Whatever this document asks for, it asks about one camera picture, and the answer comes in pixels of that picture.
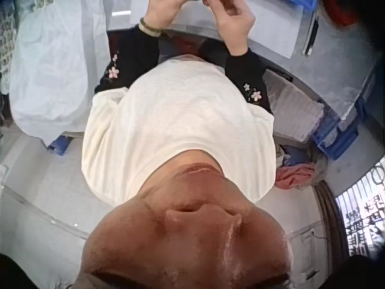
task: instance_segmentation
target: hand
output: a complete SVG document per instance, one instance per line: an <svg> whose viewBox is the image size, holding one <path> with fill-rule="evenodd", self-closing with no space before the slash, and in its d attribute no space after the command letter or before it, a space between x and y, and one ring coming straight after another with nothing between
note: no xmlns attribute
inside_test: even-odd
<svg viewBox="0 0 385 289"><path fill-rule="evenodd" d="M188 0L150 0L144 22L151 28L167 29Z"/></svg>
<svg viewBox="0 0 385 289"><path fill-rule="evenodd" d="M232 56L244 55L255 17L245 0L203 0L217 20L217 28Z"/></svg>

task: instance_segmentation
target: red object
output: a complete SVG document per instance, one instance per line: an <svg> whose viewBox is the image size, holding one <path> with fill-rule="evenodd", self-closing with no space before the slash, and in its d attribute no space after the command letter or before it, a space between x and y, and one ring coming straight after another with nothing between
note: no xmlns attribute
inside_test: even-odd
<svg viewBox="0 0 385 289"><path fill-rule="evenodd" d="M350 26L359 19L355 12L341 7L337 0L324 0L324 6L332 21L338 26Z"/></svg>
<svg viewBox="0 0 385 289"><path fill-rule="evenodd" d="M314 164L297 164L292 167L280 167L277 169L277 188L290 190L310 183L315 169Z"/></svg>

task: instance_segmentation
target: white fabric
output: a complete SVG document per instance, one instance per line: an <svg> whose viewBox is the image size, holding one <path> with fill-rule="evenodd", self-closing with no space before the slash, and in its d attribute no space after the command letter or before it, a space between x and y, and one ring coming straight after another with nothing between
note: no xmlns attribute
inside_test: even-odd
<svg viewBox="0 0 385 289"><path fill-rule="evenodd" d="M246 103L216 66L175 58L129 90L94 97L82 171L92 192L116 206L134 197L166 161L198 149L257 202L275 181L273 122L263 108Z"/></svg>
<svg viewBox="0 0 385 289"><path fill-rule="evenodd" d="M103 0L55 0L21 22L11 63L13 118L47 145L84 131L109 63Z"/></svg>

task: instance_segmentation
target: table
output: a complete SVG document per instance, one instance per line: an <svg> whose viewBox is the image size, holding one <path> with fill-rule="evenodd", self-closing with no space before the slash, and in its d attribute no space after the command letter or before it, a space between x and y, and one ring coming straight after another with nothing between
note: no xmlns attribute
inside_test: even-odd
<svg viewBox="0 0 385 289"><path fill-rule="evenodd" d="M109 31L130 28L131 0L106 1ZM322 4L319 8L319 30L311 56L302 55L311 13L304 11L294 53L287 59L264 46L250 42L255 53L280 67L323 99L342 119L346 119L357 98L363 93L380 57L358 24L344 30L336 29ZM219 39L217 31L197 27L174 26L173 29Z"/></svg>

